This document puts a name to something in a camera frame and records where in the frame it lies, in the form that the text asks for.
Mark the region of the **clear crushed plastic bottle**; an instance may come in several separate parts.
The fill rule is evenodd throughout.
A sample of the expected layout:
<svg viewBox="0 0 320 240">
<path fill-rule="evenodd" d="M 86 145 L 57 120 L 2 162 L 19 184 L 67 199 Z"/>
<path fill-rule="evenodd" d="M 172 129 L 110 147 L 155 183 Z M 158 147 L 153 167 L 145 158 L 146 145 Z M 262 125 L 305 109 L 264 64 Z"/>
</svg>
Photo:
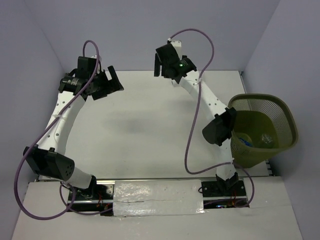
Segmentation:
<svg viewBox="0 0 320 240">
<path fill-rule="evenodd" d="M 257 146 L 261 149 L 272 149 L 274 146 L 274 140 L 271 135 L 263 133 L 259 137 Z"/>
</svg>

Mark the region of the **blue label Pocari bottle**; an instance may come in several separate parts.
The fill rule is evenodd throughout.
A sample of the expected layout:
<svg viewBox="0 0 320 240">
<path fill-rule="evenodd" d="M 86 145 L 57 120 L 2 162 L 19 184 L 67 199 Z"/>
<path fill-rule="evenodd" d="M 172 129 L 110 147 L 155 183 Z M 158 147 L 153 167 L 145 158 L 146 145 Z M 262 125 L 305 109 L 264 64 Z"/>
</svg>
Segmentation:
<svg viewBox="0 0 320 240">
<path fill-rule="evenodd" d="M 236 135 L 237 135 L 238 139 L 239 139 L 244 145 L 246 145 L 246 146 L 248 146 L 248 147 L 253 147 L 253 146 L 254 146 L 252 139 L 251 139 L 247 134 L 239 132 L 239 133 L 237 133 Z"/>
</svg>

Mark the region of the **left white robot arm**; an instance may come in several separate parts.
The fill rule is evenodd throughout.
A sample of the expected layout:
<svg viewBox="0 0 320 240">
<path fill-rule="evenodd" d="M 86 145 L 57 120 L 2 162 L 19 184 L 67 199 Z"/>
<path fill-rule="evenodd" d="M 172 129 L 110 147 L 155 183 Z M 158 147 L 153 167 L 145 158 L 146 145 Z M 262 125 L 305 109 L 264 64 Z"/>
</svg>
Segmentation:
<svg viewBox="0 0 320 240">
<path fill-rule="evenodd" d="M 35 174 L 70 184 L 89 200 L 98 194 L 97 179 L 77 168 L 65 152 L 71 129 L 87 98 L 98 100 L 124 90 L 114 67 L 94 73 L 100 66 L 96 57 L 78 57 L 77 67 L 60 80 L 56 106 L 47 124 L 50 129 L 26 157 Z"/>
</svg>

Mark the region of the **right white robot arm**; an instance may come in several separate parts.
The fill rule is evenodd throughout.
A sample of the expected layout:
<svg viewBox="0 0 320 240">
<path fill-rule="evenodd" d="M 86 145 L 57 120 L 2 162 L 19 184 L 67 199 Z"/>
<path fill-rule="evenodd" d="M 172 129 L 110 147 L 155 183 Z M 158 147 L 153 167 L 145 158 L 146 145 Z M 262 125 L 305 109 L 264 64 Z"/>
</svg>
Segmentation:
<svg viewBox="0 0 320 240">
<path fill-rule="evenodd" d="M 237 111 L 227 107 L 211 91 L 203 80 L 195 64 L 182 54 L 182 43 L 168 39 L 167 43 L 156 49 L 154 76 L 171 79 L 184 88 L 196 101 L 196 110 L 202 110 L 208 124 L 202 129 L 204 139 L 214 145 L 217 155 L 217 190 L 228 196 L 238 182 L 238 173 L 233 165 L 231 137 Z"/>
</svg>

